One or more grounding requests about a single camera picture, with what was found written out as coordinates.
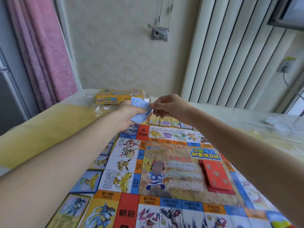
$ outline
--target cable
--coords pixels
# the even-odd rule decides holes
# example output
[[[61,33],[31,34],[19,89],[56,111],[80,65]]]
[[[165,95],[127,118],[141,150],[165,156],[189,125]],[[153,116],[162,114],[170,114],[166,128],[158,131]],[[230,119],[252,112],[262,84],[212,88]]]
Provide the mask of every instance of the cable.
[[[286,86],[287,86],[292,92],[294,92],[296,95],[298,95],[300,98],[302,98],[302,100],[304,101],[304,98],[302,97],[302,94],[299,94],[297,91],[295,91],[293,88],[291,88],[290,85],[287,84],[287,81],[286,81],[286,79],[285,79],[285,72],[283,73],[283,80],[284,80]]]
[[[162,3],[161,3],[161,12],[162,12],[162,10],[163,10],[163,0],[161,1]],[[161,23],[161,12],[159,13],[159,17],[158,17],[158,27],[159,27],[159,24]]]
[[[174,2],[174,0],[172,0],[172,5],[171,5],[171,8],[170,8],[170,16],[169,16],[169,21],[168,21],[168,29],[170,28],[170,17],[171,17],[171,13],[172,13],[173,7],[174,7],[173,2]]]

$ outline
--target hand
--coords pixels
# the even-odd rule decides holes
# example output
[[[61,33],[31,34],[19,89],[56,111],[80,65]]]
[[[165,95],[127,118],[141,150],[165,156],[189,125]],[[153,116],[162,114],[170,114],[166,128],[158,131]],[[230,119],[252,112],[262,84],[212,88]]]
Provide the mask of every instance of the hand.
[[[177,94],[162,96],[154,103],[151,103],[150,107],[153,109],[153,114],[157,117],[174,117],[183,123],[191,124],[189,113],[194,107],[181,99]]]
[[[147,109],[131,105],[131,100],[121,102],[113,111],[119,132],[126,130],[129,126],[136,124],[130,119],[136,114],[145,114]]]

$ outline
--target person's left hand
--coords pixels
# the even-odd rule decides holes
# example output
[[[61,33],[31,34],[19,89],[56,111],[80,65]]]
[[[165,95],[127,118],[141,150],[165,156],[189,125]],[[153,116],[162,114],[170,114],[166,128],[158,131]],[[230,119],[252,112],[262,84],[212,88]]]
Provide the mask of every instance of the person's left hand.
[[[125,100],[119,104],[119,106],[113,111],[116,115],[118,122],[118,129],[120,131],[126,130],[129,126],[136,124],[130,119],[136,114],[145,114],[147,109],[131,105],[131,100]]]

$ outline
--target patterned wallpaper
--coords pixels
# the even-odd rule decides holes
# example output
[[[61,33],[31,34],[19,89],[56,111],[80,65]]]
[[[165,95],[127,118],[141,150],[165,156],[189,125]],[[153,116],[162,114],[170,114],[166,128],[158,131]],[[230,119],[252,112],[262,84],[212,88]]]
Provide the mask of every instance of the patterned wallpaper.
[[[174,0],[169,41],[152,41],[161,0],[63,0],[83,88],[143,88],[180,93],[201,0]],[[168,27],[172,0],[163,0]]]

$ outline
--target striped shirt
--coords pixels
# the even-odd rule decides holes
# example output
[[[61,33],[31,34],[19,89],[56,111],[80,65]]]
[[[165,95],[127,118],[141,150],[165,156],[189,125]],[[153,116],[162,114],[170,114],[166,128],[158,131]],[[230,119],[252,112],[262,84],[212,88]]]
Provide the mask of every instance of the striped shirt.
[[[146,186],[147,190],[150,190],[152,186],[158,186],[160,185],[162,189],[165,189],[165,185],[163,184],[163,178],[165,177],[163,175],[163,172],[160,174],[155,175],[153,172],[149,172],[149,179],[152,180],[152,182],[148,183]]]

